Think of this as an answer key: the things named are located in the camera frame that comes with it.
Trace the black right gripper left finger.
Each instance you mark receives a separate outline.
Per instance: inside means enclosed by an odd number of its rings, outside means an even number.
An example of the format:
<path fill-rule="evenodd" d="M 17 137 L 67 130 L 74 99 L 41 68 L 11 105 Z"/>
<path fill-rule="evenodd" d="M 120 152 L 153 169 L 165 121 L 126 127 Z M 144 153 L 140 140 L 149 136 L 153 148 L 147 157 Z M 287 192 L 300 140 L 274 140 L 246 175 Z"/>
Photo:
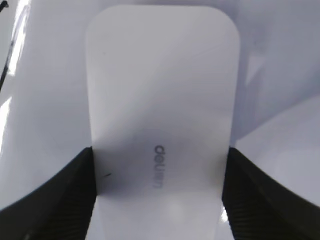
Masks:
<path fill-rule="evenodd" d="M 86 147 L 50 180 L 0 211 L 0 238 L 84 240 L 96 197 L 93 150 Z"/>

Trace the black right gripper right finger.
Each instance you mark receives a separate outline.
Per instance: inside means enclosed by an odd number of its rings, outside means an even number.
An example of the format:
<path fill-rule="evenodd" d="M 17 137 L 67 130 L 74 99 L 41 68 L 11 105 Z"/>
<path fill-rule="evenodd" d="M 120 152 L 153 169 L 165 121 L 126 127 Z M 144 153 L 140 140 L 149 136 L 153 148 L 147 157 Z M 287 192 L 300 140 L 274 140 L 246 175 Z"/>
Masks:
<path fill-rule="evenodd" d="M 318 240 L 320 208 L 229 148 L 222 202 L 236 240 Z"/>

